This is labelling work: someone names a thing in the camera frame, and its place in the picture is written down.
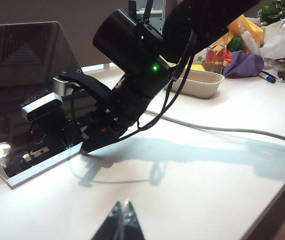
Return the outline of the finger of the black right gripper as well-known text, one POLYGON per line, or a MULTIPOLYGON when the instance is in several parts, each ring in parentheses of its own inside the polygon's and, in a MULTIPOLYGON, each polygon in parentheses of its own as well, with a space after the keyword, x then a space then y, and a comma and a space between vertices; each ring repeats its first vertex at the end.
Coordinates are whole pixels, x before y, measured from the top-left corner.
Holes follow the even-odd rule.
POLYGON ((106 126, 99 126, 98 128, 87 127, 82 136, 84 141, 81 145, 80 152, 88 154, 94 150, 111 145, 114 141, 118 140, 128 128, 111 128, 106 126))

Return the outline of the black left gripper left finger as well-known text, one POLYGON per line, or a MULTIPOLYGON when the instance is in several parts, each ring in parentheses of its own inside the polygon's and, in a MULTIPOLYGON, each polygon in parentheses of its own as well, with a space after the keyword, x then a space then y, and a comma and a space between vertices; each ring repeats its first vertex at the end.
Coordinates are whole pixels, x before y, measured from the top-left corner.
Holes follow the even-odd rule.
POLYGON ((91 239, 119 240, 121 216, 122 203, 120 201, 117 201, 91 239))

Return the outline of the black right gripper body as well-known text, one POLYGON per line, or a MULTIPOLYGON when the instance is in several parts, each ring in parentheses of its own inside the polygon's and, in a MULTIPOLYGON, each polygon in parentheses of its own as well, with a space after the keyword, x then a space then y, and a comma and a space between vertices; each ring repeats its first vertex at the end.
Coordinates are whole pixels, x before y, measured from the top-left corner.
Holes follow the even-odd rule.
POLYGON ((113 142, 120 138, 146 110, 155 97, 154 89, 113 89, 98 94, 86 90, 96 100, 96 109, 85 117, 85 142, 113 142))

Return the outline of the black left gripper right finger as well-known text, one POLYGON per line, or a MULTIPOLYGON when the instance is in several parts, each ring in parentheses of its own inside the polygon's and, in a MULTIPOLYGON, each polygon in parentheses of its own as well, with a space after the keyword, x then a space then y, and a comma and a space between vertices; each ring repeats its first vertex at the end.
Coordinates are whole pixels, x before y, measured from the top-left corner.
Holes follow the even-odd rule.
POLYGON ((129 200, 124 202, 123 216, 121 221, 121 239, 122 240, 145 239, 133 204, 129 200))

